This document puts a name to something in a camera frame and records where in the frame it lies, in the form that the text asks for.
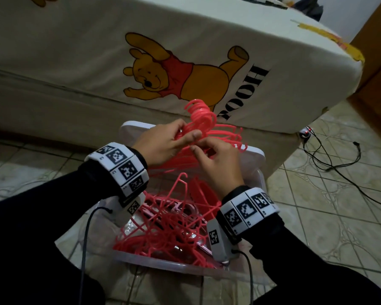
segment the wall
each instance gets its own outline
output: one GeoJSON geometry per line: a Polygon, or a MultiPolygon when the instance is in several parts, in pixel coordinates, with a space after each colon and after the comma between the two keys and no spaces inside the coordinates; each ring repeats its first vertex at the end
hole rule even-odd
{"type": "Polygon", "coordinates": [[[320,22],[351,42],[380,3],[381,0],[319,0],[318,4],[323,5],[320,22]]]}

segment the brown wooden furniture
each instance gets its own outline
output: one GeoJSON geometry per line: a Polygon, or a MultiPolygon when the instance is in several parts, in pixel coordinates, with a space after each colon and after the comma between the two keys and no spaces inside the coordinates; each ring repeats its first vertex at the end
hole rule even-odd
{"type": "Polygon", "coordinates": [[[351,44],[362,51],[366,62],[352,106],[381,135],[381,4],[351,44]]]}

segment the bear's ear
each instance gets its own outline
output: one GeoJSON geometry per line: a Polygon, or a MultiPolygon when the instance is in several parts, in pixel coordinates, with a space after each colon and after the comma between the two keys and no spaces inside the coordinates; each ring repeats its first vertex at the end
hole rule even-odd
{"type": "Polygon", "coordinates": [[[139,58],[141,58],[142,53],[141,53],[141,51],[139,51],[138,49],[131,48],[131,49],[130,49],[130,55],[132,55],[132,56],[135,57],[136,59],[139,59],[139,58]]]}
{"type": "Polygon", "coordinates": [[[123,73],[126,76],[133,76],[134,75],[132,67],[126,67],[125,69],[123,69],[123,73]]]}

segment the pink plastic object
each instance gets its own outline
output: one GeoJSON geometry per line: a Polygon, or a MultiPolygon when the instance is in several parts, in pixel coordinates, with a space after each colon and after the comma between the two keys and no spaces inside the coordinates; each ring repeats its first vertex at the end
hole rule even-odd
{"type": "Polygon", "coordinates": [[[216,267],[208,262],[206,252],[201,247],[207,242],[206,219],[216,216],[221,202],[203,181],[194,178],[189,183],[192,200],[188,197],[188,183],[181,173],[166,197],[145,192],[145,203],[139,211],[144,223],[141,225],[133,218],[137,226],[130,234],[124,233],[116,240],[113,249],[137,255],[160,258],[180,263],[193,264],[206,268],[216,267]],[[185,187],[183,200],[171,198],[178,182],[185,187]],[[142,235],[133,236],[137,231],[142,235]]]}
{"type": "MultiPolygon", "coordinates": [[[[202,132],[202,138],[214,137],[219,138],[227,143],[232,144],[238,148],[240,152],[247,149],[247,145],[242,149],[241,132],[240,128],[237,133],[237,127],[226,124],[216,124],[216,115],[210,111],[210,108],[204,103],[203,100],[192,100],[186,106],[185,110],[190,113],[191,122],[189,122],[182,132],[178,132],[175,139],[181,138],[183,135],[192,130],[199,129],[202,132]]],[[[185,169],[197,166],[197,160],[193,156],[189,146],[183,148],[173,159],[167,161],[165,164],[154,167],[154,169],[167,169],[169,172],[177,169],[185,169]]]]}

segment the wristband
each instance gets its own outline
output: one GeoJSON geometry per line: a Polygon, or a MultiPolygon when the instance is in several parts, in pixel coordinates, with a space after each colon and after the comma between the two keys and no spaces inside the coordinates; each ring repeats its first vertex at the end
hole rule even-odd
{"type": "Polygon", "coordinates": [[[147,170],[126,146],[111,142],[89,154],[85,161],[92,159],[105,168],[122,191],[123,201],[133,194],[143,191],[149,180],[147,170]]]}
{"type": "Polygon", "coordinates": [[[255,187],[244,191],[221,206],[227,231],[235,236],[253,227],[271,214],[279,213],[279,208],[261,188],[255,187]]]}

